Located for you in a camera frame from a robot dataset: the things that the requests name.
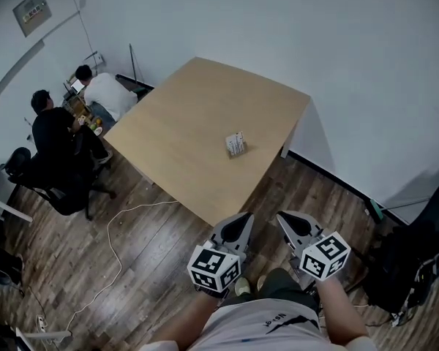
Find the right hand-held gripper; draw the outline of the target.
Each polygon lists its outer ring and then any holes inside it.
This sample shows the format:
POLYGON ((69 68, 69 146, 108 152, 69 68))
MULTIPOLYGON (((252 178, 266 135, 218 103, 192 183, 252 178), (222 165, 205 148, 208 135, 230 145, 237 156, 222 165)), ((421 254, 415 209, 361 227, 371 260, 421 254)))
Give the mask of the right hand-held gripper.
MULTIPOLYGON (((302 238, 313 237, 321 230, 312 216, 298 211, 279 211, 277 221, 293 249, 303 245, 302 238)), ((306 284, 324 282, 345 267, 350 251, 338 232, 319 235, 307 247, 292 252, 290 266, 306 284)))

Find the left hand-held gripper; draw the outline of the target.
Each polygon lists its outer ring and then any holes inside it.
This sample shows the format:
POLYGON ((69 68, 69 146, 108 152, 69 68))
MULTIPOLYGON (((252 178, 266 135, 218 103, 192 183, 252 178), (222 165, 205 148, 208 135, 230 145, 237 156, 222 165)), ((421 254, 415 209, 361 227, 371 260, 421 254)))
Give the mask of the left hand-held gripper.
POLYGON ((213 240, 195 247, 187 271, 198 290, 221 299, 229 293, 229 287, 241 275, 246 258, 243 251, 249 243, 254 220, 250 212, 229 216, 214 227, 213 240))

